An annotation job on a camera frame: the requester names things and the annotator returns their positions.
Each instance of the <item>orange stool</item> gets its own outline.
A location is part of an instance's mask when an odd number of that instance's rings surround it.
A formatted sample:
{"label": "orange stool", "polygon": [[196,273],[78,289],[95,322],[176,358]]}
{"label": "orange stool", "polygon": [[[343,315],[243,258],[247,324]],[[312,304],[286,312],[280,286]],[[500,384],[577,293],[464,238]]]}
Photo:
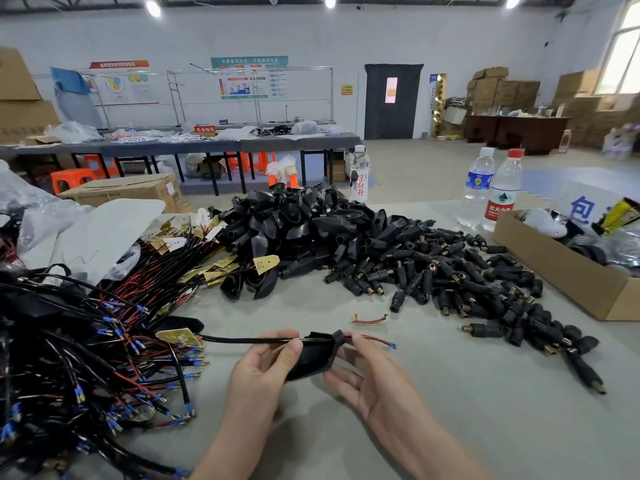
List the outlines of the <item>orange stool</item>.
{"label": "orange stool", "polygon": [[[276,154],[271,154],[271,161],[276,161]],[[258,163],[253,164],[253,168],[256,170],[262,170],[267,175],[267,165],[270,163],[268,153],[258,153]]]}
{"label": "orange stool", "polygon": [[[81,155],[84,158],[84,164],[87,168],[90,168],[95,176],[98,178],[107,178],[104,174],[104,170],[102,169],[102,165],[100,165],[100,158],[98,155]],[[104,164],[107,165],[107,171],[109,175],[112,177],[119,177],[120,173],[116,168],[116,162],[113,158],[105,158]]]}
{"label": "orange stool", "polygon": [[[229,170],[238,168],[238,160],[236,158],[235,152],[225,152],[227,156],[233,155],[233,158],[229,158]],[[249,171],[249,154],[248,153],[240,153],[240,158],[242,158],[242,170]]]}
{"label": "orange stool", "polygon": [[76,168],[73,170],[60,170],[51,172],[53,192],[58,195],[61,192],[60,182],[66,183],[70,189],[79,187],[89,180],[96,180],[95,173],[90,168]]}
{"label": "orange stool", "polygon": [[[277,181],[275,175],[269,175],[269,186],[275,185],[277,183],[278,183],[278,181]],[[289,176],[289,183],[287,184],[287,186],[288,186],[288,188],[292,188],[292,187],[298,188],[299,187],[299,185],[298,185],[298,174],[297,173],[294,173],[293,175]]]}

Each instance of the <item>hand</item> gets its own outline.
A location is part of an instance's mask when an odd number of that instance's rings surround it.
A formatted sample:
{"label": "hand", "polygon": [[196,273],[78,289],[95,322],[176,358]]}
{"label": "hand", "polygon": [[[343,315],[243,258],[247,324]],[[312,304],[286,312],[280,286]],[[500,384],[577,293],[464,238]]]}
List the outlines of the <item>hand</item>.
{"label": "hand", "polygon": [[287,374],[302,352],[297,330],[260,337],[292,340],[285,346],[254,345],[236,363],[218,434],[191,480],[247,479],[260,460]]}
{"label": "hand", "polygon": [[334,365],[324,380],[362,414],[380,443],[418,479],[484,479],[455,439],[431,416],[407,371],[388,353],[354,333],[356,350],[337,356],[358,374]]}

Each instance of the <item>dark door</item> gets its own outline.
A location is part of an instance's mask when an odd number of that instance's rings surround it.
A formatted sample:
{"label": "dark door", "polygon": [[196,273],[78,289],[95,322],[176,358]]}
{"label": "dark door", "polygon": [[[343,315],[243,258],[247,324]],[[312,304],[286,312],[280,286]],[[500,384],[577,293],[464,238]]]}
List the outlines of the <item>dark door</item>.
{"label": "dark door", "polygon": [[366,64],[364,139],[413,137],[423,64]]}

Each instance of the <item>pile of black connectors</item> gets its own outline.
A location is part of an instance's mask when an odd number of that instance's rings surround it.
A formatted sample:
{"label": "pile of black connectors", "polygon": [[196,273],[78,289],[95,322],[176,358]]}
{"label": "pile of black connectors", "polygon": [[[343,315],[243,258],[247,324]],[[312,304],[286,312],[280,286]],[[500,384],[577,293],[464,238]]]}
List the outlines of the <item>pile of black connectors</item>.
{"label": "pile of black connectors", "polygon": [[[228,224],[216,238],[242,263],[221,285],[227,298],[237,299],[245,285],[254,298],[263,298],[279,279],[315,269],[329,269],[324,282],[340,282],[355,296],[383,295],[383,283],[394,283],[392,313],[412,298],[419,305],[433,300],[444,315],[487,319],[462,330],[473,337],[503,337],[516,347],[526,341],[550,355],[561,351],[585,386],[606,394],[600,377],[582,359],[598,340],[553,320],[536,303],[542,280],[505,247],[487,245],[480,235],[434,228],[433,220],[375,212],[348,201],[334,187],[277,184],[270,193],[254,191],[232,203],[226,212],[210,208]],[[258,274],[253,258],[272,254],[280,265]]]}

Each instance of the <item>white wall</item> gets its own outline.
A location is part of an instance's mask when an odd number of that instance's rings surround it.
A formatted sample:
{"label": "white wall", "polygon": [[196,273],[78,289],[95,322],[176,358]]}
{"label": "white wall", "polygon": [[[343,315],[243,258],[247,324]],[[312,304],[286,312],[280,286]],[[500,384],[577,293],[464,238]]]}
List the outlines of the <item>white wall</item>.
{"label": "white wall", "polygon": [[[34,74],[52,65],[83,68],[123,59],[148,59],[155,71],[188,70],[189,63],[210,67],[210,57],[240,55],[288,55],[292,66],[333,66],[335,119],[359,135],[364,64],[424,64],[414,129],[419,137],[429,127],[430,73],[447,74],[448,96],[465,95],[473,72],[489,66],[508,66],[511,79],[536,79],[556,13],[376,6],[167,9],[160,20],[139,10],[57,13],[2,18],[0,44],[20,49]],[[353,84],[357,96],[340,96],[341,84]],[[225,117],[220,108],[212,112],[212,121]],[[125,123],[175,120],[167,106],[144,108],[133,118]]]}
{"label": "white wall", "polygon": [[540,102],[549,103],[562,74],[599,67],[628,0],[576,0],[556,24],[541,66]]}

